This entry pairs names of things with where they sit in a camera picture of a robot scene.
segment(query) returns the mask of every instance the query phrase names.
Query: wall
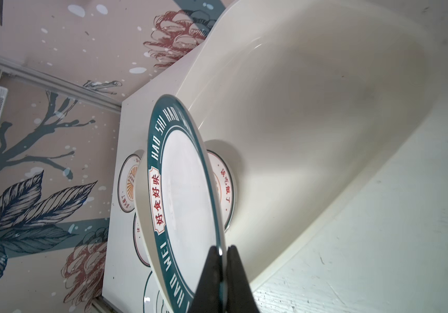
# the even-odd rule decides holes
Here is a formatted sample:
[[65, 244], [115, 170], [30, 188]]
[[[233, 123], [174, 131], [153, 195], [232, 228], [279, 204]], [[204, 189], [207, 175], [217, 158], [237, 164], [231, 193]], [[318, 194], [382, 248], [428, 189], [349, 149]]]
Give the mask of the wall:
[[102, 288], [120, 115], [0, 85], [0, 312], [84, 311]]
[[203, 42], [231, 2], [6, 3], [0, 56], [122, 101]]

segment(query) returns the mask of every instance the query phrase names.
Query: white spot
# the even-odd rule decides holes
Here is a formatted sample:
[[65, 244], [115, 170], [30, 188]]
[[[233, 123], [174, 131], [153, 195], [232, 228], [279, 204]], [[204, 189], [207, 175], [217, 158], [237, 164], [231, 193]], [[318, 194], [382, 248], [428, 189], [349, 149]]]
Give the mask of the white spot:
[[33, 177], [35, 174], [39, 174], [43, 171], [42, 167], [33, 167], [29, 172], [24, 173], [24, 176], [26, 177]]
[[146, 71], [146, 68], [133, 68], [128, 70], [128, 72], [131, 72], [132, 74], [141, 74]]
[[95, 8], [99, 11], [99, 13], [104, 14], [104, 15], [107, 14], [107, 8], [105, 6], [103, 6], [102, 4], [98, 4]]
[[83, 205], [85, 205], [87, 202], [92, 202], [94, 199], [94, 197], [87, 197], [85, 201], [83, 201]]
[[85, 9], [83, 9], [79, 5], [76, 5], [76, 4], [68, 5], [68, 10], [72, 14], [77, 15], [79, 17], [84, 17], [85, 16]]

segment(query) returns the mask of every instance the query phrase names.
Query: plate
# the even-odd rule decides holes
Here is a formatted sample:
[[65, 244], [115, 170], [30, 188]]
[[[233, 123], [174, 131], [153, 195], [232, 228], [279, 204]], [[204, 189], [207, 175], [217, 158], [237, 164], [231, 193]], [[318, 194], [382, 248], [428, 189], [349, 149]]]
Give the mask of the plate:
[[133, 190], [139, 162], [139, 155], [130, 154], [123, 162], [118, 178], [118, 202], [120, 208], [127, 213], [135, 209]]
[[[207, 150], [188, 111], [173, 96], [161, 96], [153, 108], [145, 159], [146, 189], [140, 188], [147, 194], [154, 235], [144, 237], [150, 264], [157, 258], [153, 270], [171, 310], [186, 312], [211, 246], [222, 255], [225, 271], [226, 244]], [[137, 209], [139, 216], [144, 207]]]
[[135, 247], [135, 253], [139, 257], [141, 263], [145, 266], [149, 266], [149, 259], [146, 248], [144, 248], [142, 232], [140, 231], [140, 223], [136, 213], [133, 214], [133, 245]]
[[154, 279], [153, 272], [149, 273], [144, 286], [143, 313], [171, 313], [161, 296], [161, 292]]
[[214, 172], [215, 184], [217, 186], [217, 199], [221, 204], [222, 222], [224, 230], [229, 228], [234, 211], [234, 184], [233, 175], [222, 158], [213, 151], [207, 150], [208, 159]]

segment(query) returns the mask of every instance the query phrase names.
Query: plate with green rim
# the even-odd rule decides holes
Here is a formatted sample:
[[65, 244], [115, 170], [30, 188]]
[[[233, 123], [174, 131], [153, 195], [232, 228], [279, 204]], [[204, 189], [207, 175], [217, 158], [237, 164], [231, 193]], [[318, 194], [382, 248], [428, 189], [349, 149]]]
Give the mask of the plate with green rim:
[[[176, 97], [163, 95], [156, 102], [142, 161], [134, 198], [149, 263], [170, 310], [184, 313], [209, 248], [217, 247], [223, 270], [227, 249], [207, 150]], [[224, 289], [220, 297], [225, 300]]]

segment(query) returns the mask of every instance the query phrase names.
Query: white table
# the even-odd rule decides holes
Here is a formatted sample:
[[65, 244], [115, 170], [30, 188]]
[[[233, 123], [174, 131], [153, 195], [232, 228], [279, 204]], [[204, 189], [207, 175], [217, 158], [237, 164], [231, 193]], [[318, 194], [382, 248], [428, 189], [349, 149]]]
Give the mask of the white table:
[[[448, 2], [372, 2], [433, 34], [446, 74], [440, 99], [350, 204], [255, 292], [263, 313], [448, 312]], [[165, 73], [183, 71], [196, 54]], [[146, 86], [124, 102], [116, 180], [118, 164], [138, 149], [130, 143], [146, 136], [152, 108], [127, 103], [174, 93], [180, 77]], [[146, 116], [145, 125], [133, 114]], [[123, 313], [140, 312], [150, 270], [132, 246], [133, 212], [117, 205], [113, 198], [103, 295]]]

